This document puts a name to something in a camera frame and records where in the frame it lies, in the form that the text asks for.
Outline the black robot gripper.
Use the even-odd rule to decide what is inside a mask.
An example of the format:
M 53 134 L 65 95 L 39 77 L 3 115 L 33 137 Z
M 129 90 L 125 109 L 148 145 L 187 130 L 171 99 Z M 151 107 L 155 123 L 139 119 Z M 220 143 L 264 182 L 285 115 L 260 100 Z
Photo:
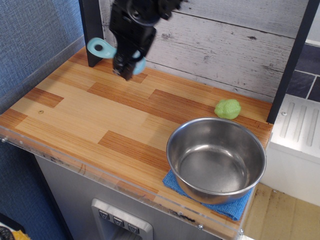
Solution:
M 180 0 L 115 0 L 111 7 L 110 31 L 117 41 L 113 72 L 130 80 L 137 62 L 145 57 L 156 35 L 155 25 L 179 10 Z

